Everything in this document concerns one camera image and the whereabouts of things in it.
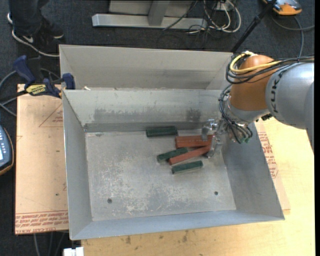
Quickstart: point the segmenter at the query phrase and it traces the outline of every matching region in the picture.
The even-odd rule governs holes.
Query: blue clamp
[[[19,76],[26,79],[27,83],[24,85],[24,90],[30,95],[48,95],[61,98],[61,90],[55,86],[51,77],[50,79],[44,78],[41,83],[35,83],[36,78],[27,65],[27,56],[23,55],[17,58],[13,63],[13,68]],[[70,73],[63,74],[62,78],[57,82],[65,82],[65,88],[68,90],[74,90],[76,88],[74,77]]]

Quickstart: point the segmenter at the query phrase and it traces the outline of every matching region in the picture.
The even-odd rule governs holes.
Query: green wooden block
[[[163,162],[163,161],[168,160],[169,158],[173,158],[173,157],[179,156],[179,155],[187,153],[187,152],[188,152],[188,149],[186,147],[181,147],[181,148],[178,148],[176,150],[172,150],[167,153],[159,154],[159,155],[157,155],[156,159],[158,162]]]
[[[188,162],[188,163],[183,163],[179,165],[175,165],[172,167],[172,174],[176,173],[183,173],[186,171],[193,171],[199,168],[202,168],[204,164],[202,161],[194,161],[194,162]]]
[[[148,128],[145,131],[147,137],[157,137],[157,136],[176,136],[178,135],[178,130],[174,126],[168,127],[155,127]]]

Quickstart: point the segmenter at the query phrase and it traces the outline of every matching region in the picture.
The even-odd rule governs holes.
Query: gray metal bin
[[[163,126],[199,135],[218,118],[230,56],[60,46],[61,73],[76,81],[63,91],[72,240],[284,219],[254,126],[248,144],[225,137],[220,154],[196,159],[202,169],[177,175],[157,162],[174,136],[146,136]]]

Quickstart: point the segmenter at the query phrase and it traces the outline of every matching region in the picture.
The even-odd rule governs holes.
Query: wooden block
[[[170,151],[167,153],[159,154],[159,155],[157,155],[156,159],[160,163],[160,162],[166,161],[170,158],[179,156],[179,155],[187,153],[187,152],[188,152],[188,149],[186,147],[182,147],[182,148],[178,148],[176,150],[173,150],[173,151]]]
[[[195,136],[176,136],[175,137],[175,148],[185,148],[185,147],[204,147],[211,144],[213,135],[208,135],[208,140],[203,141],[200,135]]]
[[[175,136],[178,135],[178,130],[174,126],[154,127],[146,129],[145,134],[147,137]]]
[[[184,172],[189,172],[189,171],[194,171],[197,169],[200,169],[204,166],[202,161],[194,161],[194,162],[188,162],[188,163],[183,163],[183,164],[178,164],[172,167],[172,174],[177,174],[177,173],[184,173]]]
[[[203,147],[197,148],[195,150],[189,151],[188,153],[184,153],[184,154],[172,157],[169,159],[169,164],[174,165],[174,164],[182,162],[184,160],[188,160],[190,158],[195,158],[195,157],[201,156],[201,155],[207,153],[210,150],[210,148],[211,148],[211,145],[203,146]]]

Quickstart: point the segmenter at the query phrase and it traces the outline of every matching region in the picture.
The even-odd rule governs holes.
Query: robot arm
[[[305,129],[314,150],[314,56],[273,60],[244,52],[230,62],[226,78],[230,85],[219,98],[221,120],[211,121],[215,139],[208,157],[221,146],[221,134],[228,133],[238,143],[248,142],[252,136],[248,125],[265,116]],[[202,139],[207,131],[208,125],[202,129]]]

